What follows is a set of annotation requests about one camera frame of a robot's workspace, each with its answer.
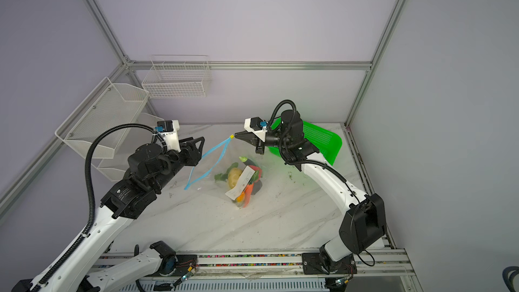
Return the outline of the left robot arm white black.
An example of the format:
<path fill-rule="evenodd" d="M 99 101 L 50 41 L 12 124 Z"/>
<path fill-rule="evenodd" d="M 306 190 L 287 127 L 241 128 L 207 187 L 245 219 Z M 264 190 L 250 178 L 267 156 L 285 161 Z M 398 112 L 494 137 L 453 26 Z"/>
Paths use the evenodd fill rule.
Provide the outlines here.
<path fill-rule="evenodd" d="M 89 220 L 75 240 L 32 279 L 16 283 L 14 291 L 117 291 L 150 274 L 169 276 L 177 270 L 177 253 L 163 241 L 107 270 L 90 269 L 112 242 L 162 193 L 185 166 L 197 166 L 205 139 L 188 137 L 178 150 L 147 143 L 128 158 L 129 168 L 89 209 Z"/>

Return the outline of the red pepper toy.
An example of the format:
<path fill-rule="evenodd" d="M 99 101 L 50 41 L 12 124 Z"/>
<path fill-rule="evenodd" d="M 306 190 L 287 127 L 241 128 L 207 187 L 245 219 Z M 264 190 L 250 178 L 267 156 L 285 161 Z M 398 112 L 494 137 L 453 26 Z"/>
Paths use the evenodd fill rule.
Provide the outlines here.
<path fill-rule="evenodd" d="M 251 177 L 251 182 L 255 182 L 255 183 L 258 182 L 262 176 L 262 169 L 257 166 L 249 166 L 249 167 L 250 167 L 250 169 L 252 169 L 254 171 L 254 173 Z"/>

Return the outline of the yellow lemon toy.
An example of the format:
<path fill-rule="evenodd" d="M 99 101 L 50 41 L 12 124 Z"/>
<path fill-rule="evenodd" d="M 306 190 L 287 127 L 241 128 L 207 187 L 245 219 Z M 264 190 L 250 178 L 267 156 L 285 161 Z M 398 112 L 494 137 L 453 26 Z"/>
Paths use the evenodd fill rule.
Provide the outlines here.
<path fill-rule="evenodd" d="M 233 189 L 234 187 L 236 187 L 237 182 L 238 182 L 242 172 L 243 171 L 240 168 L 234 168 L 231 170 L 231 172 L 228 175 L 228 181 L 227 181 L 228 187 L 230 189 Z"/>

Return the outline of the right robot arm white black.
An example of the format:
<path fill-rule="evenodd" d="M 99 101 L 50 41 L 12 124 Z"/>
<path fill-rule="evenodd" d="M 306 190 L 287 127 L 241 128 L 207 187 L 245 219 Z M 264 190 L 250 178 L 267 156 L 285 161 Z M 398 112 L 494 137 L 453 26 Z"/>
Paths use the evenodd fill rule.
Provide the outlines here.
<path fill-rule="evenodd" d="M 306 137 L 298 112 L 285 110 L 279 124 L 273 127 L 275 120 L 249 118 L 244 130 L 235 133 L 234 138 L 254 146 L 257 154 L 263 154 L 267 147 L 276 148 L 286 165 L 310 177 L 335 203 L 343 221 L 337 236 L 320 248 L 324 265 L 329 267 L 343 258 L 359 255 L 382 239 L 387 233 L 382 197 L 357 188 L 328 163 Z"/>

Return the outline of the clear zip bag blue zipper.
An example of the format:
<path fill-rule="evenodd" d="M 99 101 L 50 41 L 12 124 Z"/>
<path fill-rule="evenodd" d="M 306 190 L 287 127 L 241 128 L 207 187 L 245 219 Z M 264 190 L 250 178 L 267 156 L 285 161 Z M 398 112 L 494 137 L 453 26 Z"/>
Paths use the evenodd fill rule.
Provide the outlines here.
<path fill-rule="evenodd" d="M 231 135 L 205 152 L 189 173 L 186 190 L 199 191 L 236 208 L 247 208 L 263 188 L 264 169 L 249 146 Z"/>

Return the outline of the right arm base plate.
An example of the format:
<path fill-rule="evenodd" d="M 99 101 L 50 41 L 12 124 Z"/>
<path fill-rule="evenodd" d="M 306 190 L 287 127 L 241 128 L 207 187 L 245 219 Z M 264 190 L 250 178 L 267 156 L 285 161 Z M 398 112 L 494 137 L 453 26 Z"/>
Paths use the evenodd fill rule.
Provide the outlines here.
<path fill-rule="evenodd" d="M 347 255 L 339 261 L 331 260 L 324 252 L 301 254 L 304 274 L 356 274 L 354 256 Z"/>

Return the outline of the orange carrot toy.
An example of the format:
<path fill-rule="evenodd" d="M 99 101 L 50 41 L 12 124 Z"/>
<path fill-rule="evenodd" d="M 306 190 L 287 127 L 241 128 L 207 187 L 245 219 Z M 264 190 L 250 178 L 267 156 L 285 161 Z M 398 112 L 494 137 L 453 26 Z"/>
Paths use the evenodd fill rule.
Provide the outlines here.
<path fill-rule="evenodd" d="M 254 190 L 254 184 L 249 184 L 246 186 L 244 190 L 244 199 L 243 199 L 243 208 L 246 208 L 248 204 L 250 203 L 252 191 Z"/>

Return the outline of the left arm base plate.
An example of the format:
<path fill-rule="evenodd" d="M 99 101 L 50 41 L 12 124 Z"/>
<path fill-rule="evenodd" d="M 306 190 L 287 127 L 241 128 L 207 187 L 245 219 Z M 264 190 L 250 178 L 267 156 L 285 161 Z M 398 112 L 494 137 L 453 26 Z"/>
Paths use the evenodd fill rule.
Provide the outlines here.
<path fill-rule="evenodd" d="M 190 266 L 196 266 L 198 257 L 195 254 L 177 254 L 159 265 L 159 269 L 148 277 L 182 277 L 188 273 Z"/>

